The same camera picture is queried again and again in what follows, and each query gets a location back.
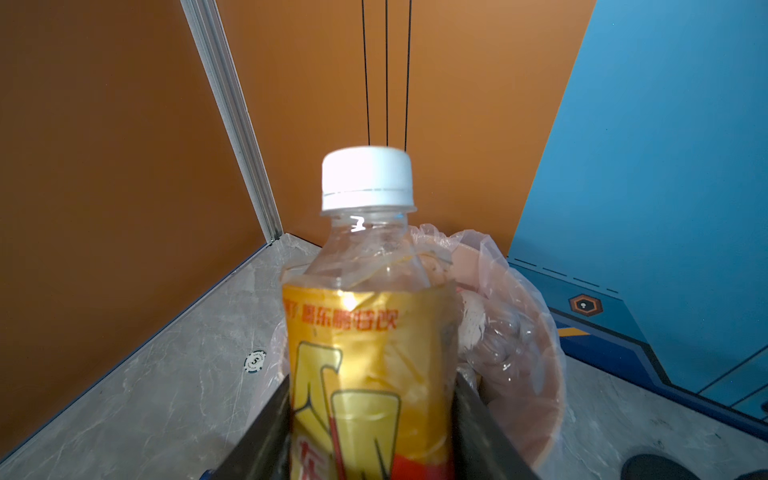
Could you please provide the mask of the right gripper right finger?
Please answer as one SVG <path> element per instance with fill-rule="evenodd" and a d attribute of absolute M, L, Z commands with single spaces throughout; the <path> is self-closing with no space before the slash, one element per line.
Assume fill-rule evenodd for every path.
<path fill-rule="evenodd" d="M 460 374 L 452 403 L 454 478 L 459 480 L 536 480 L 492 418 L 478 393 Z"/>

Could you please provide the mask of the red gold tea bottle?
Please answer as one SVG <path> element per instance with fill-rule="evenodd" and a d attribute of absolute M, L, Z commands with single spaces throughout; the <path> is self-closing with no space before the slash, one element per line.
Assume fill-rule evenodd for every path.
<path fill-rule="evenodd" d="M 322 163 L 330 235 L 282 286 L 294 479 L 450 479 L 457 376 L 451 255 L 417 244 L 409 156 L 345 148 Z"/>

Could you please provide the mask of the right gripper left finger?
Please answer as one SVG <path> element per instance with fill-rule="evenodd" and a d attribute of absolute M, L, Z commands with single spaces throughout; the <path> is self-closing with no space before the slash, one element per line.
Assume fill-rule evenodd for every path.
<path fill-rule="evenodd" d="M 290 395 L 285 378 L 241 441 L 209 478 L 289 479 Z"/>

